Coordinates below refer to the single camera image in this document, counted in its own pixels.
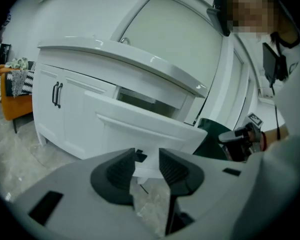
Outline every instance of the marble floor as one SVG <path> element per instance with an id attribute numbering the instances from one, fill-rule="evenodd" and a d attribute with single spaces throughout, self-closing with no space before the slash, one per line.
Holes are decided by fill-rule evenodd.
<path id="1" fill-rule="evenodd" d="M 78 160 L 51 142 L 39 144 L 32 113 L 18 118 L 16 124 L 17 134 L 12 121 L 4 118 L 0 104 L 0 195 L 10 202 L 52 171 Z M 136 216 L 163 237 L 170 189 L 163 179 L 149 179 L 142 187 L 132 179 L 130 192 Z"/>

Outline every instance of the white countertop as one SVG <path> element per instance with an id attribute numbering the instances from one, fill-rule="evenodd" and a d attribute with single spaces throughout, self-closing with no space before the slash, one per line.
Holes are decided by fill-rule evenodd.
<path id="1" fill-rule="evenodd" d="M 41 40 L 38 48 L 74 50 L 110 57 L 158 75 L 197 97 L 206 98 L 208 95 L 208 89 L 181 68 L 149 52 L 120 42 L 92 37 L 66 36 Z"/>

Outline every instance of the white wall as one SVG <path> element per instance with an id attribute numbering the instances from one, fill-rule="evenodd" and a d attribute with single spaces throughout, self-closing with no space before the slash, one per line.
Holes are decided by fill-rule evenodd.
<path id="1" fill-rule="evenodd" d="M 21 27 L 21 24 L 11 20 L 9 29 L 6 30 L 7 37 L 4 36 L 3 40 L 6 43 L 13 35 L 19 36 L 16 39 L 22 39 L 22 44 L 15 40 L 12 50 L 17 57 L 27 57 L 32 61 L 38 57 L 37 45 L 41 39 L 79 36 L 109 40 L 138 1 L 140 0 L 45 0 L 34 6 L 28 0 L 18 0 L 14 5 L 14 14 L 19 16 L 26 7 L 33 7 L 24 13 L 27 20 L 32 18 L 32 24 L 28 21 L 27 26 Z"/>
<path id="2" fill-rule="evenodd" d="M 8 61 L 14 57 L 24 57 L 22 52 L 27 43 L 29 29 L 39 8 L 40 0 L 17 0 L 11 7 L 11 21 L 5 27 L 2 38 L 4 44 L 11 45 Z"/>
<path id="3" fill-rule="evenodd" d="M 262 131 L 268 131 L 277 128 L 275 106 L 259 101 L 254 113 L 264 122 L 261 128 Z M 279 111 L 278 123 L 279 126 L 285 123 Z"/>

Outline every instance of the cable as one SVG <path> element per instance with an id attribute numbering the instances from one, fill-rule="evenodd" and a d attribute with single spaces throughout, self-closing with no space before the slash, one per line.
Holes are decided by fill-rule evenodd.
<path id="1" fill-rule="evenodd" d="M 274 87 L 271 86 L 271 89 L 272 89 L 273 96 L 275 96 Z M 279 123 L 278 123 L 278 112 L 277 112 L 277 106 L 276 105 L 274 105 L 274 110 L 275 110 L 275 119 L 276 119 L 276 138 L 279 141 L 281 139 L 281 136 L 280 136 L 280 128 L 279 128 Z"/>

